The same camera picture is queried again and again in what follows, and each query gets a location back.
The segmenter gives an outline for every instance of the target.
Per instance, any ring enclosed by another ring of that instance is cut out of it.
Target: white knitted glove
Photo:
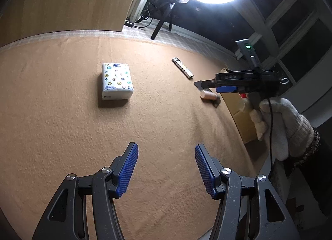
[[[282,115],[282,119],[286,128],[286,137],[288,140],[288,149],[290,155],[293,157],[302,155],[312,143],[314,138],[314,131],[309,121],[303,115],[300,115],[295,107],[287,99],[273,97],[270,98],[270,102],[272,111],[274,113],[281,113]],[[261,101],[259,107],[263,113],[270,114],[270,107],[267,99]],[[261,112],[253,109],[249,99],[242,99],[239,104],[239,109],[242,112],[249,112],[251,120],[255,124],[257,138],[259,140],[263,140],[263,138],[266,139],[269,137],[268,134],[266,134],[268,125],[263,120]],[[278,127],[279,126],[275,123],[275,119],[273,119],[273,129]],[[280,158],[278,159],[284,160],[287,156],[287,153],[279,153]]]
[[[309,121],[289,102],[288,99],[270,98],[273,112],[281,113],[286,127],[289,153],[293,157],[302,155],[314,139],[314,131]],[[259,107],[265,113],[270,112],[267,99],[260,102]]]

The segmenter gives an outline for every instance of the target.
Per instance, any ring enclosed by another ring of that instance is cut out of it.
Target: sleeve
[[[329,216],[332,209],[332,150],[320,138],[315,130],[313,144],[308,147],[295,166],[298,167],[306,179],[319,208],[325,216]]]

